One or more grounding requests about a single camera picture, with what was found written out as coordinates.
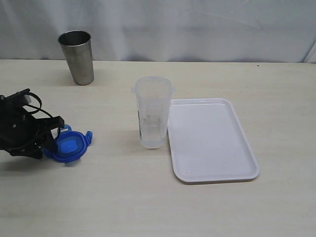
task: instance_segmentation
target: metal tumbler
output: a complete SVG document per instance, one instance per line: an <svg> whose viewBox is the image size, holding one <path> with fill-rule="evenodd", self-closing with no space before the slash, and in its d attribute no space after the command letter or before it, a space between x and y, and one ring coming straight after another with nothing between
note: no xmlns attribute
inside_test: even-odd
<svg viewBox="0 0 316 237"><path fill-rule="evenodd" d="M85 31L69 31L58 38L73 79L78 85L93 82L91 35Z"/></svg>

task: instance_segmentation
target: clear plastic container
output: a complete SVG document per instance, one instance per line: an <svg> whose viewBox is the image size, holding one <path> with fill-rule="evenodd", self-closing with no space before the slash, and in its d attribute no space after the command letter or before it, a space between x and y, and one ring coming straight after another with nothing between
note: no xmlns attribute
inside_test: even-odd
<svg viewBox="0 0 316 237"><path fill-rule="evenodd" d="M141 144L147 149L165 144L173 91L168 79L156 76L140 78L132 89L137 98Z"/></svg>

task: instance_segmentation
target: blue plastic lid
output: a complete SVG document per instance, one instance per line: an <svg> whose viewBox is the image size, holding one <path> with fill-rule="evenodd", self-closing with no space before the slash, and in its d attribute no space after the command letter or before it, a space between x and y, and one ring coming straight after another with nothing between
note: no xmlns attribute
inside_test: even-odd
<svg viewBox="0 0 316 237"><path fill-rule="evenodd" d="M61 130L58 138L57 145L58 151L52 153L47 149L43 150L43 153L48 157L58 162L69 163L80 159L81 156L86 152L88 146L92 142L93 133L87 131L86 135L81 132L72 131L69 125Z"/></svg>

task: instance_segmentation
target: wooden table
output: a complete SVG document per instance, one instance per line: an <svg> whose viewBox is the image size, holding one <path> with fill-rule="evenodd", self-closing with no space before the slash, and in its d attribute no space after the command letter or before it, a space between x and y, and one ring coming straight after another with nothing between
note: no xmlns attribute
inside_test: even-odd
<svg viewBox="0 0 316 237"><path fill-rule="evenodd" d="M1 237L316 236L316 65L94 62L73 83L65 61L0 60L0 94L30 88L43 109L94 132L81 162L0 152ZM224 97L235 107L261 175L252 182L184 185L169 147L139 144L136 100L147 75L174 98Z"/></svg>

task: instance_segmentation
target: white tray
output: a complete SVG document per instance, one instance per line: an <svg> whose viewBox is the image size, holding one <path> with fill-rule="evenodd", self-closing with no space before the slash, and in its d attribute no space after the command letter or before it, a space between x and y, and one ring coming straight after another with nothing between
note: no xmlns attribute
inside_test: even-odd
<svg viewBox="0 0 316 237"><path fill-rule="evenodd" d="M225 99L172 100L172 165L183 182L252 180L260 169L232 104Z"/></svg>

